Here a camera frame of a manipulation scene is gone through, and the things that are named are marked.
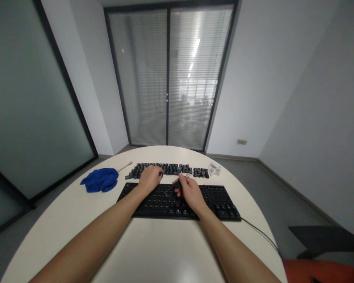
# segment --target orange chair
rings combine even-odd
[[[288,283],[354,283],[352,266],[307,259],[288,259],[283,264]]]
[[[354,283],[354,267],[314,260],[325,252],[354,252],[354,235],[338,226],[292,226],[307,250],[298,259],[284,260],[289,283]]]

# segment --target sliding glass door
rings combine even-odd
[[[109,15],[131,144],[166,143],[167,10]]]
[[[205,149],[236,6],[104,9],[131,145]]]

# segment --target hand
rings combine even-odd
[[[200,211],[201,209],[207,207],[205,200],[203,199],[201,190],[197,184],[197,182],[191,178],[185,178],[182,173],[178,174],[178,179],[182,185],[182,188],[175,189],[174,191],[177,193],[177,197],[182,196],[185,198],[186,202],[190,206],[191,209],[194,210],[195,213]]]
[[[159,166],[148,166],[142,172],[139,179],[138,188],[149,195],[160,184],[161,176],[159,173],[164,174],[164,170]]]

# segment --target forearm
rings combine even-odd
[[[229,282],[279,282],[264,263],[248,249],[206,206],[197,211]]]
[[[78,233],[31,283],[88,282],[145,197],[141,188],[133,189]]]

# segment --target blue cloth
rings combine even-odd
[[[117,184],[118,172],[114,168],[103,168],[94,170],[84,178],[80,185],[85,185],[88,193],[102,191],[106,193]]]

